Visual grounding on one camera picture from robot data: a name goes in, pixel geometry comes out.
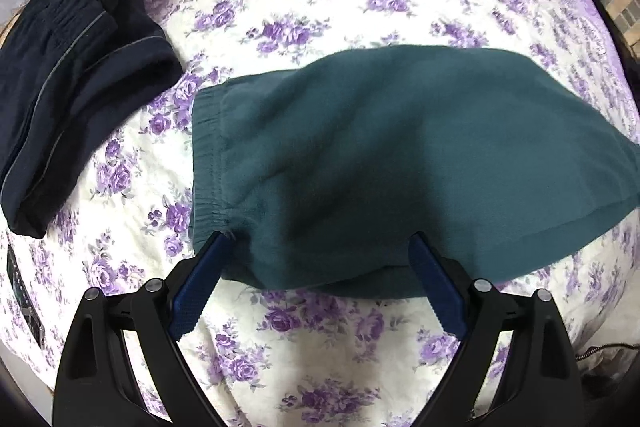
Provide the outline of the dark teal pants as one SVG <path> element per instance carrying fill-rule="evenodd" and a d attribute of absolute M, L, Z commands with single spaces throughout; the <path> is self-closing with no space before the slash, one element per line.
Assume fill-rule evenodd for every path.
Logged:
<path fill-rule="evenodd" d="M 639 204 L 639 147 L 528 57 L 389 46 L 230 79 L 192 108 L 191 232 L 234 240 L 228 279 L 355 298 L 422 294 L 423 232 L 504 282 Z"/>

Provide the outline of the black striped item at edge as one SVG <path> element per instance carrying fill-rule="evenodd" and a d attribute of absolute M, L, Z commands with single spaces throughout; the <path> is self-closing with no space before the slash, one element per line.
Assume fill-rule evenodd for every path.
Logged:
<path fill-rule="evenodd" d="M 27 324 L 29 332 L 32 333 L 37 346 L 44 348 L 44 327 L 37 313 L 36 307 L 30 298 L 26 284 L 20 269 L 18 269 L 15 251 L 11 245 L 8 246 L 8 254 L 6 255 L 6 273 L 8 273 L 9 281 L 12 287 L 13 295 L 18 303 L 21 314 Z"/>

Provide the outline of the dark navy folded pants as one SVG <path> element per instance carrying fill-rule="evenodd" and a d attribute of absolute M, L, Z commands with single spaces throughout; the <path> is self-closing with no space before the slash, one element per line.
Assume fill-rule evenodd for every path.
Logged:
<path fill-rule="evenodd" d="M 41 239 L 93 152 L 182 66 L 144 0 L 30 0 L 1 47 L 1 210 Z"/>

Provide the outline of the beige grey checked curtain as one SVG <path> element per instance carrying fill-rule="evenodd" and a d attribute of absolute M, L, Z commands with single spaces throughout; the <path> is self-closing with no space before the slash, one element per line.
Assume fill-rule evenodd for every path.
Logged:
<path fill-rule="evenodd" d="M 639 58 L 639 0 L 600 0 L 631 55 Z"/>

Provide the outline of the purple floral bed sheet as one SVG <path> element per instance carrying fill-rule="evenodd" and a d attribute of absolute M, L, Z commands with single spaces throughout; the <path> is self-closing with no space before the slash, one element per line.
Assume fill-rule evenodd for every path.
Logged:
<path fill-rule="evenodd" d="M 637 425 L 592 0 L 24 0 L 1 337 L 57 426 Z"/>

